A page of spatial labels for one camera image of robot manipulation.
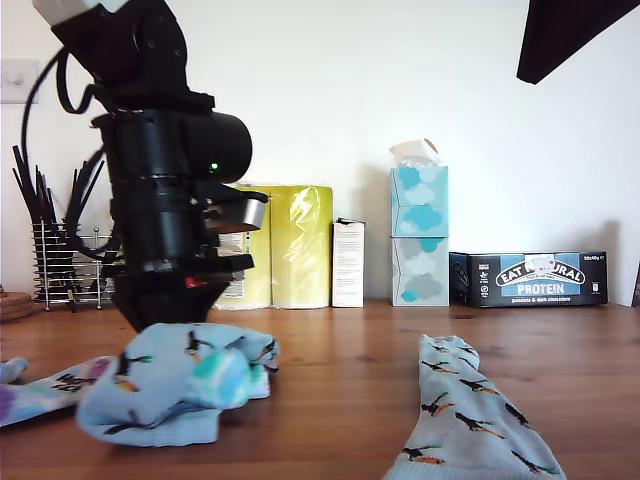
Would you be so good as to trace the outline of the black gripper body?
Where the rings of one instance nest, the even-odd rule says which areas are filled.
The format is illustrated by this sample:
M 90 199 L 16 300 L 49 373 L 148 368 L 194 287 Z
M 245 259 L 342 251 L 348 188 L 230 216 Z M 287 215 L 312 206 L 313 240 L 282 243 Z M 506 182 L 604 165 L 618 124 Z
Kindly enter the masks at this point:
M 124 263 L 111 274 L 114 287 L 180 289 L 186 277 L 230 283 L 254 267 L 247 253 L 220 252 L 222 235 L 254 229 L 252 208 L 113 208 L 111 213 L 124 253 Z

